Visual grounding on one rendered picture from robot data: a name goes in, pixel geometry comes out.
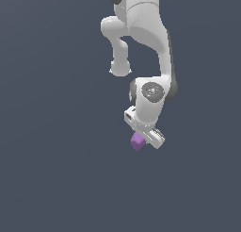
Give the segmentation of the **purple cube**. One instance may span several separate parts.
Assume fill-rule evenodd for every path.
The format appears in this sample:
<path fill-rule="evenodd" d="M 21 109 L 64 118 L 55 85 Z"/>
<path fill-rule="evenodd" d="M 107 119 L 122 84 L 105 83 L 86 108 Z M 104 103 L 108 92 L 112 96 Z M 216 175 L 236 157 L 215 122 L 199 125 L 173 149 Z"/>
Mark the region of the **purple cube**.
<path fill-rule="evenodd" d="M 135 131 L 131 138 L 131 145 L 135 151 L 138 151 L 145 145 L 145 139 Z"/>

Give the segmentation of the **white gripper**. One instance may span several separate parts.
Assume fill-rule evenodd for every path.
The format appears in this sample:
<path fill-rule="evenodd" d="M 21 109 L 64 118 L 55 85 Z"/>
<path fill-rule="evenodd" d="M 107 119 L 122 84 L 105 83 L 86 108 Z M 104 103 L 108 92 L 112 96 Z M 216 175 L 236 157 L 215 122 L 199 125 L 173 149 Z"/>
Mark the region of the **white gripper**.
<path fill-rule="evenodd" d="M 130 125 L 134 132 L 137 132 L 146 143 L 151 144 L 155 149 L 158 149 L 166 140 L 164 135 L 155 127 L 146 132 L 146 131 L 139 131 L 135 129 L 134 122 L 135 122 L 135 112 L 136 108 L 134 106 L 130 106 L 127 110 L 124 111 L 124 121 Z"/>

